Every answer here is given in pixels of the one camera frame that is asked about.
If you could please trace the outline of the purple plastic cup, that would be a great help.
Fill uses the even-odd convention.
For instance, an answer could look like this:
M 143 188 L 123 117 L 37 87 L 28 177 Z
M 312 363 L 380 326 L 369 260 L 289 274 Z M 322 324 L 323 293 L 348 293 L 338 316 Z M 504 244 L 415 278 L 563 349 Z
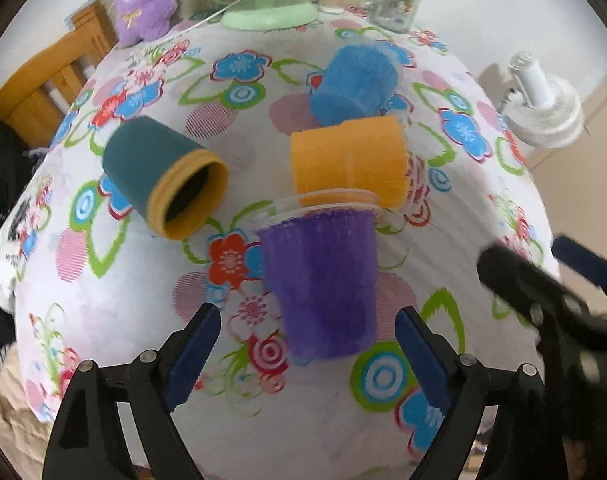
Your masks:
M 376 338 L 376 194 L 334 188 L 283 198 L 252 220 L 290 353 L 344 358 Z

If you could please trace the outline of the orange plastic cup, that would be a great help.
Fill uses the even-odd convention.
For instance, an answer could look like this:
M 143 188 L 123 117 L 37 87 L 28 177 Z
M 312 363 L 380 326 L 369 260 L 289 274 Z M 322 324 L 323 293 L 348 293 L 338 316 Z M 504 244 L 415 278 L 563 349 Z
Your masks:
M 290 168 L 299 194 L 353 188 L 400 209 L 412 191 L 409 143 L 393 115 L 292 133 Z

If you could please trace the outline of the blue plastic cup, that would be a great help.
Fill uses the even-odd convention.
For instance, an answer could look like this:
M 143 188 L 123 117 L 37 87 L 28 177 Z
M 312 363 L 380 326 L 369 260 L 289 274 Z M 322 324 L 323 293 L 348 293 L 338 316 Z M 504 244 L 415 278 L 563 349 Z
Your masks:
M 414 56 L 390 41 L 345 44 L 311 93 L 311 114 L 322 127 L 381 115 L 400 87 L 403 71 L 414 66 Z

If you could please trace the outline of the teal cup with yellow rim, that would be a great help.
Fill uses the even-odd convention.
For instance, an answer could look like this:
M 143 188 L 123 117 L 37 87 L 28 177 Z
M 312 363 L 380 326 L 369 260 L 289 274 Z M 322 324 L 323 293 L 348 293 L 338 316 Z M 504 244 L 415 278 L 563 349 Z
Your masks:
M 147 226 L 167 240 L 184 240 L 204 226 L 229 182 L 216 153 L 147 116 L 114 131 L 102 166 Z

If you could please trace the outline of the white standing fan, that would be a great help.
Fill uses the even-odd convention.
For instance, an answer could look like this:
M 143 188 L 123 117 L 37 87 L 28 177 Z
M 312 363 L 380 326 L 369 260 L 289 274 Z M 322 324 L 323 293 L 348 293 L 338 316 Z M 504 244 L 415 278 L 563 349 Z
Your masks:
M 512 87 L 501 114 L 509 130 L 537 150 L 558 150 L 573 144 L 584 127 L 578 91 L 566 79 L 547 74 L 528 51 L 509 61 Z

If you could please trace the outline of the floral tablecloth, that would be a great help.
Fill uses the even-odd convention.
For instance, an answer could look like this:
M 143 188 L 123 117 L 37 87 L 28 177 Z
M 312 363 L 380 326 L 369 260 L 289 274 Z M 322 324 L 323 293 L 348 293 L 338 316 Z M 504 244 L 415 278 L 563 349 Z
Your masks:
M 417 187 L 378 221 L 374 346 L 296 360 L 249 222 L 290 194 L 290 135 L 313 126 L 309 101 L 334 52 L 366 38 L 398 62 L 402 81 L 381 110 L 407 122 Z M 148 229 L 102 168 L 113 132 L 143 115 L 230 171 L 220 208 L 181 242 Z M 415 307 L 483 364 L 535 362 L 535 332 L 479 283 L 476 260 L 498 241 L 553 270 L 551 240 L 512 133 L 430 30 L 395 35 L 358 11 L 271 32 L 215 24 L 102 59 L 2 228 L 0 306 L 14 316 L 19 389 L 40 422 L 53 422 L 80 361 L 128 362 L 209 301 L 222 333 L 176 411 L 208 478 L 405 477 L 435 426 L 393 341 L 396 312 Z

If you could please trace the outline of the wooden chair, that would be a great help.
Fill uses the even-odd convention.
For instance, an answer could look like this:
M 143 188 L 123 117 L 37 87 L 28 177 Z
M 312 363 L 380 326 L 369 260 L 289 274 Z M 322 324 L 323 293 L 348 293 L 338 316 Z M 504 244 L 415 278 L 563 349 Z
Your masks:
M 52 93 L 72 105 L 88 81 L 81 63 L 98 67 L 116 44 L 102 3 L 88 3 L 72 14 L 71 32 L 20 66 L 0 89 L 0 122 L 33 148 L 46 145 L 65 115 Z

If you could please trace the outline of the green desk fan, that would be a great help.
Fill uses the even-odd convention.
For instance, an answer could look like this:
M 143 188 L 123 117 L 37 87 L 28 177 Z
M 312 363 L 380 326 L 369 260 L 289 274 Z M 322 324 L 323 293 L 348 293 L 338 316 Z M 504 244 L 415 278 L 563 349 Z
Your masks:
M 309 0 L 234 0 L 204 19 L 220 18 L 222 26 L 252 32 L 287 29 L 317 21 L 319 11 Z

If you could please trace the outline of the purple plush toy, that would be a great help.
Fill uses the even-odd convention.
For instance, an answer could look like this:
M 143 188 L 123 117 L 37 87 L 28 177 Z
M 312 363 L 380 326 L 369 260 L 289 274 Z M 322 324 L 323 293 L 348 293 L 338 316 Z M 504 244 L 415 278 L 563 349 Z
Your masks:
M 165 36 L 177 7 L 177 0 L 115 0 L 119 46 L 132 47 Z

